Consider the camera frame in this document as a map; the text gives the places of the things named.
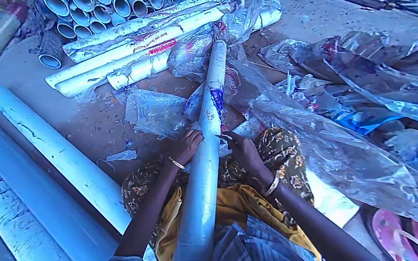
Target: concrete floor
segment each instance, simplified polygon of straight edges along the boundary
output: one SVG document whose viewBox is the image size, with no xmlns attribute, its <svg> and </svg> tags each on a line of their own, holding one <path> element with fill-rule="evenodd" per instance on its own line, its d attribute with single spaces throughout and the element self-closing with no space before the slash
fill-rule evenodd
<svg viewBox="0 0 418 261">
<path fill-rule="evenodd" d="M 395 44 L 410 44 L 418 39 L 418 18 L 397 10 L 372 13 L 342 0 L 283 0 L 282 6 L 283 15 L 279 22 L 253 33 L 243 44 L 253 62 L 264 64 L 257 56 L 259 49 L 285 38 L 316 42 L 334 35 L 344 36 L 350 30 L 362 30 L 385 32 Z M 52 89 L 44 77 L 55 73 L 55 70 L 41 65 L 37 56 L 27 51 L 33 48 L 35 42 L 34 38 L 25 39 L 0 57 L 0 85 L 8 87 L 94 162 L 123 151 L 125 140 L 133 140 L 131 149 L 137 151 L 137 159 L 113 162 L 116 167 L 114 174 L 107 165 L 100 165 L 119 184 L 126 175 L 158 156 L 158 147 L 168 141 L 160 142 L 153 134 L 135 133 L 133 126 L 124 121 L 125 106 L 113 97 L 109 84 L 96 89 L 98 99 L 95 102 L 83 106 Z M 64 56 L 62 68 L 71 65 L 73 62 Z M 268 68 L 262 70 L 272 83 L 286 77 Z M 199 86 L 196 82 L 173 77 L 168 70 L 160 73 L 157 78 L 142 80 L 137 85 L 141 89 L 155 86 L 154 91 L 186 98 Z M 241 119 L 239 113 L 233 112 L 227 120 L 227 126 L 234 128 Z M 57 181 L 69 186 L 1 114 L 0 127 Z M 356 236 L 361 234 L 359 229 L 355 230 Z"/>
</svg>

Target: torn plastic wrapping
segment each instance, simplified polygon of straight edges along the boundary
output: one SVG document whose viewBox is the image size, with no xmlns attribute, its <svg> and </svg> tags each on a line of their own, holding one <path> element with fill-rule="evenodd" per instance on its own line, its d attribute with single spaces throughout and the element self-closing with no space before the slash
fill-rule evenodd
<svg viewBox="0 0 418 261">
<path fill-rule="evenodd" d="M 261 58 L 284 71 L 306 69 L 319 79 L 348 84 L 375 104 L 418 121 L 418 76 L 410 75 L 339 48 L 340 37 L 306 44 L 292 39 L 261 49 Z"/>
<path fill-rule="evenodd" d="M 351 198 L 418 221 L 418 171 L 359 134 L 304 110 L 251 63 L 230 60 L 229 64 L 242 78 L 236 95 L 240 97 L 232 104 L 249 116 L 253 129 L 282 127 L 293 131 L 303 144 L 307 167 L 322 181 Z"/>
<path fill-rule="evenodd" d="M 279 0 L 247 0 L 245 8 L 233 8 L 219 21 L 208 23 L 195 34 L 181 39 L 171 51 L 167 64 L 175 77 L 202 82 L 206 79 L 209 52 L 214 39 L 223 39 L 228 46 L 241 44 L 254 30 L 259 30 L 280 19 Z"/>
<path fill-rule="evenodd" d="M 135 131 L 162 135 L 176 140 L 188 125 L 183 116 L 187 99 L 147 90 L 131 90 L 127 95 L 125 119 Z"/>
</svg>

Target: bracelet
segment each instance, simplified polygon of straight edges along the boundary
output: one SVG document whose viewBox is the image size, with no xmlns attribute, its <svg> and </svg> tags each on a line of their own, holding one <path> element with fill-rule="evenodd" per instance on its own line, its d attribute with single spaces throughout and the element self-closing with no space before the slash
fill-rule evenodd
<svg viewBox="0 0 418 261">
<path fill-rule="evenodd" d="M 278 181 L 280 181 L 280 177 L 278 174 L 275 174 L 274 182 L 272 182 L 272 185 L 270 185 L 270 188 L 264 193 L 264 196 L 269 196 L 278 186 Z"/>
<path fill-rule="evenodd" d="M 169 160 L 174 163 L 177 167 L 179 167 L 180 169 L 185 169 L 185 166 L 183 166 L 182 164 L 176 162 L 172 157 L 169 156 Z"/>
</svg>

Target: white pvc pipe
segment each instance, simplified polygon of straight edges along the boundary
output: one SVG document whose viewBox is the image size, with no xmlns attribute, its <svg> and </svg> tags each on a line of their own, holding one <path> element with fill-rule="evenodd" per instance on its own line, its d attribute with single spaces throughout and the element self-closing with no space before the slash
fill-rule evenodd
<svg viewBox="0 0 418 261">
<path fill-rule="evenodd" d="M 72 16 L 70 15 L 66 15 L 66 16 L 56 15 L 56 16 L 63 21 L 67 21 L 67 22 L 73 21 Z"/>
<path fill-rule="evenodd" d="M 106 25 L 101 23 L 101 21 L 94 16 L 90 17 L 90 28 L 93 33 L 101 33 L 107 29 Z"/>
<path fill-rule="evenodd" d="M 1 176 L 0 236 L 17 261 L 71 261 Z"/>
<path fill-rule="evenodd" d="M 107 24 L 111 21 L 111 15 L 106 13 L 107 7 L 103 4 L 95 5 L 93 14 L 101 23 Z"/>
<path fill-rule="evenodd" d="M 148 14 L 154 13 L 156 10 L 153 7 L 147 6 Z"/>
<path fill-rule="evenodd" d="M 19 98 L 1 86 L 0 111 L 121 234 L 125 232 L 131 218 L 124 209 L 117 183 Z M 101 245 L 98 248 L 109 249 Z"/>
<path fill-rule="evenodd" d="M 113 73 L 114 71 L 124 69 L 126 72 L 128 72 L 128 73 L 123 73 L 124 75 L 130 74 L 130 72 L 134 75 L 136 74 L 141 75 L 144 72 L 149 72 L 148 74 L 145 74 L 145 75 L 150 75 L 152 74 L 150 72 L 152 71 L 152 69 L 154 69 L 154 67 L 153 67 L 153 63 L 149 63 L 149 60 L 150 60 L 149 58 L 143 61 L 143 62 L 148 61 L 147 66 L 143 66 L 143 62 L 137 63 L 137 64 L 140 64 L 138 66 L 136 66 L 137 64 L 133 64 L 133 63 L 145 57 L 150 57 L 150 56 L 154 57 L 160 53 L 169 51 L 175 44 L 176 44 L 176 40 L 172 39 L 170 41 L 167 41 L 163 44 L 159 44 L 152 48 L 138 51 L 129 56 L 125 56 L 121 59 L 115 60 L 101 67 L 95 68 L 83 74 L 72 77 L 68 80 L 62 81 L 56 85 L 56 88 L 64 96 L 73 98 L 90 87 L 96 88 L 106 83 L 107 82 L 106 76 L 110 73 Z"/>
<path fill-rule="evenodd" d="M 136 17 L 135 15 L 131 15 L 127 18 L 127 21 L 131 21 L 131 20 L 136 19 L 136 18 L 138 18 L 138 17 Z"/>
<path fill-rule="evenodd" d="M 143 17 L 148 14 L 148 7 L 142 0 L 132 0 L 131 9 L 138 17 Z"/>
<path fill-rule="evenodd" d="M 209 260 L 216 222 L 217 172 L 227 44 L 212 45 L 199 124 L 204 140 L 191 162 L 174 260 Z"/>
<path fill-rule="evenodd" d="M 64 52 L 67 54 L 67 56 L 70 57 L 70 59 L 72 59 L 74 62 L 83 62 L 87 59 L 90 59 L 91 57 L 95 57 L 106 51 L 113 50 L 116 47 L 132 42 L 133 39 L 129 35 L 147 26 L 148 23 L 152 21 L 167 18 L 184 9 L 194 7 L 206 2 L 209 2 L 209 0 L 186 0 L 177 5 L 170 6 L 156 11 L 152 14 L 146 15 L 145 17 L 133 19 L 132 21 L 129 21 L 127 23 L 123 22 L 124 25 L 120 27 L 118 24 L 116 25 L 114 23 L 114 14 L 112 14 L 112 24 L 114 25 L 114 27 L 117 28 L 115 28 L 114 30 L 106 30 L 105 32 L 93 35 L 92 37 L 89 37 L 87 39 L 81 39 L 66 44 L 62 48 Z M 102 45 L 107 42 L 117 41 L 117 39 L 122 40 L 120 40 L 117 43 Z"/>
<path fill-rule="evenodd" d="M 0 100 L 8 103 L 4 109 L 17 114 L 18 107 L 5 98 L 0 92 Z M 17 125 L 30 131 L 24 123 Z M 103 261 L 113 255 L 118 242 L 1 129 L 0 176 L 72 260 Z"/>
<path fill-rule="evenodd" d="M 56 15 L 69 15 L 69 4 L 67 0 L 44 0 L 46 6 Z"/>
<path fill-rule="evenodd" d="M 77 35 L 79 39 L 83 39 L 93 35 L 90 28 L 78 24 L 73 25 L 73 32 L 75 33 L 75 35 Z"/>
<path fill-rule="evenodd" d="M 164 6 L 164 0 L 149 0 L 149 3 L 155 10 L 159 10 Z"/>
<path fill-rule="evenodd" d="M 110 5 L 112 0 L 97 0 L 98 2 L 102 3 L 103 5 Z"/>
<path fill-rule="evenodd" d="M 156 56 L 133 64 L 128 70 L 123 70 L 107 75 L 111 86 L 118 90 L 137 81 L 148 78 L 149 75 L 160 73 L 168 68 L 167 59 L 171 51 L 166 51 Z"/>
<path fill-rule="evenodd" d="M 93 0 L 73 0 L 73 3 L 85 12 L 91 12 L 94 8 Z"/>
<path fill-rule="evenodd" d="M 112 22 L 112 25 L 113 25 L 114 27 L 118 27 L 119 25 L 122 25 L 122 24 L 126 23 L 127 21 L 126 21 L 126 19 L 125 19 L 125 18 L 123 18 L 122 16 L 120 16 L 118 13 L 112 13 L 112 14 L 111 14 L 111 22 Z"/>
<path fill-rule="evenodd" d="M 217 21 L 224 14 L 219 11 L 216 7 L 191 16 L 177 23 L 175 26 L 164 27 L 149 33 L 146 37 L 142 38 L 141 41 L 135 41 L 134 44 L 125 44 L 113 50 L 107 51 L 101 55 L 93 57 L 89 60 L 76 64 L 70 68 L 62 70 L 56 74 L 50 75 L 45 78 L 49 86 L 59 89 L 57 86 L 59 83 L 66 81 L 77 75 L 86 73 L 90 70 L 103 66 L 107 63 L 121 59 L 125 56 L 129 56 L 137 51 L 147 49 L 149 46 L 154 46 L 159 43 L 176 38 L 184 33 L 188 33 L 198 27 L 205 25 L 206 23 Z M 84 83 L 82 86 L 88 87 L 94 85 L 90 80 Z"/>
<path fill-rule="evenodd" d="M 264 13 L 261 13 L 255 23 L 254 29 L 255 30 L 259 30 L 261 28 L 267 27 L 275 22 L 277 22 L 278 20 L 280 20 L 280 17 L 282 15 L 282 12 L 280 12 L 279 10 L 267 10 Z M 167 58 L 168 56 L 164 56 L 161 55 L 160 56 L 161 59 L 153 59 L 151 64 L 152 64 L 152 68 L 159 68 L 159 71 L 164 71 L 166 69 L 168 69 L 169 67 L 167 66 Z M 147 61 L 143 61 L 140 64 L 145 67 L 147 66 L 147 68 L 149 68 L 149 63 L 150 63 L 150 59 L 148 59 Z M 141 67 L 138 66 L 138 63 L 136 65 L 134 65 L 134 71 L 133 72 L 139 72 L 141 70 Z M 134 73 L 133 77 L 127 77 L 124 74 L 113 74 L 113 75 L 108 75 L 107 79 L 109 81 L 109 83 L 111 84 L 111 86 L 118 90 L 122 87 L 125 86 L 129 86 L 139 80 L 143 80 L 148 78 L 148 75 L 151 75 L 151 73 L 148 73 L 148 69 L 144 70 L 145 72 L 142 75 L 137 75 L 136 73 Z"/>
<path fill-rule="evenodd" d="M 130 4 L 127 0 L 112 0 L 116 13 L 122 17 L 129 17 L 131 13 Z"/>
<path fill-rule="evenodd" d="M 90 15 L 88 13 L 79 9 L 73 2 L 71 2 L 69 6 L 71 7 L 70 15 L 75 23 L 83 27 L 90 26 Z"/>
<path fill-rule="evenodd" d="M 73 31 L 72 22 L 59 19 L 57 28 L 58 32 L 67 39 L 75 38 L 75 32 Z"/>
</svg>

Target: fingers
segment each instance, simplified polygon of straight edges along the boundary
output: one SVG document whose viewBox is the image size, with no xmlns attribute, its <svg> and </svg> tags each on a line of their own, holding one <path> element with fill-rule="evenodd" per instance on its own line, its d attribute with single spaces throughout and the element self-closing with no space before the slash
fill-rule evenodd
<svg viewBox="0 0 418 261">
<path fill-rule="evenodd" d="M 241 142 L 244 140 L 244 137 L 234 133 L 233 131 L 224 131 L 222 134 L 230 136 L 235 142 Z"/>
<path fill-rule="evenodd" d="M 182 135 L 182 139 L 184 138 L 188 138 L 192 133 L 194 133 L 194 129 L 189 129 L 187 130 L 183 135 Z"/>
<path fill-rule="evenodd" d="M 194 130 L 192 133 L 190 133 L 190 135 L 188 136 L 188 139 L 189 140 L 194 140 L 194 138 L 196 138 L 196 136 L 198 136 L 198 134 L 200 134 L 202 136 L 202 131 Z"/>
</svg>

